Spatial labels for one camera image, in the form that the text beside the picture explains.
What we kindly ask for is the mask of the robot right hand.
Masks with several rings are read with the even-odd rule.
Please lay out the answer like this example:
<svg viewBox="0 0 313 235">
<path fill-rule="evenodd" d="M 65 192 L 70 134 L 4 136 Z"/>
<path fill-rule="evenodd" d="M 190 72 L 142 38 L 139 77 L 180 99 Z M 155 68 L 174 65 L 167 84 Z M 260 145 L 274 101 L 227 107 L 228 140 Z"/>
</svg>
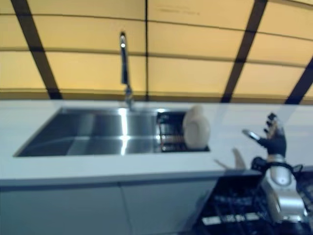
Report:
<svg viewBox="0 0 313 235">
<path fill-rule="evenodd" d="M 287 140 L 284 126 L 275 113 L 270 113 L 266 120 L 267 128 L 264 129 L 266 137 L 260 137 L 255 132 L 243 129 L 242 133 L 265 148 L 268 155 L 286 156 Z"/>
</svg>

